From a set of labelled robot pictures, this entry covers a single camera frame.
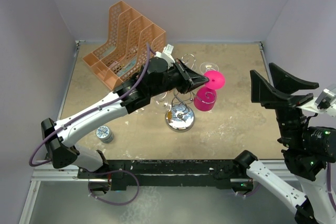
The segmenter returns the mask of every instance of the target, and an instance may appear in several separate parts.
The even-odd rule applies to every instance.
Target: orange plastic organizer
[[[83,61],[113,90],[145,63],[147,42],[154,51],[162,51],[166,44],[166,32],[120,1],[109,9],[107,41],[83,57]]]

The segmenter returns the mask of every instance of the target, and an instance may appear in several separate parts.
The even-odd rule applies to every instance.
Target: round metal base
[[[188,131],[195,123],[194,111],[185,104],[174,105],[166,113],[166,123],[173,131]]]

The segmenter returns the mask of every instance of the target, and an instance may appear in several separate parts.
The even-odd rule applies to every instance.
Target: beige table surface
[[[81,45],[61,118],[69,117],[108,94],[108,88],[87,68],[82,58],[98,44]],[[106,125],[115,134],[103,144],[91,132],[79,141],[102,150],[107,159],[231,159],[249,150],[259,158],[283,158],[277,142],[279,130],[272,110],[250,101],[251,69],[267,77],[257,44],[177,44],[173,56],[196,57],[197,68],[214,62],[225,75],[226,85],[218,91],[214,108],[195,112],[192,129],[184,133],[170,130],[164,112],[151,103],[140,113],[132,113]]]

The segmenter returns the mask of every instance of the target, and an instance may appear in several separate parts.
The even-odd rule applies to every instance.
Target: white wall
[[[336,83],[336,0],[289,0],[265,42],[268,62],[320,83],[314,91]],[[313,124],[336,127],[336,120],[319,116]]]
[[[104,40],[119,0],[55,0],[76,39]],[[124,0],[167,31],[169,41],[261,41],[287,0]]]
[[[41,141],[41,121],[57,116],[74,52],[53,0],[0,0],[1,223],[19,221],[28,159]]]

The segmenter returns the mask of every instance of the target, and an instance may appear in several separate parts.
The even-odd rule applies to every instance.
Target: metal frame
[[[73,61],[74,63],[72,65],[72,71],[69,76],[69,80],[67,82],[67,88],[66,88],[66,91],[65,91],[62,103],[61,103],[59,113],[58,113],[58,117],[57,117],[58,120],[60,119],[61,114],[63,112],[65,99],[68,94],[68,89],[70,86],[72,73],[76,65],[80,45],[88,44],[85,40],[77,40],[76,43],[77,43],[77,49],[74,55],[75,59]],[[268,79],[271,81],[269,68],[266,63],[266,58],[264,54],[264,47],[261,42],[256,42],[256,43],[259,45],[260,53],[263,58],[265,68],[267,71]],[[262,163],[268,169],[270,169],[275,175],[279,176],[284,181],[287,181],[287,182],[298,181],[295,175],[291,174],[288,171],[283,159],[266,159],[266,160],[262,160]],[[33,171],[33,175],[30,181],[30,188],[28,191],[28,195],[26,198],[26,202],[24,205],[24,209],[23,209],[19,224],[29,224],[30,218],[34,210],[34,205],[35,205],[35,201],[38,195],[38,190],[40,188],[41,182],[69,182],[69,181],[88,182],[89,181],[88,179],[78,179],[77,175],[78,175],[78,167],[75,165],[69,165],[59,170],[54,169],[52,164],[45,164],[45,165],[36,167]],[[105,179],[90,179],[90,181],[91,182],[103,182],[106,180]]]

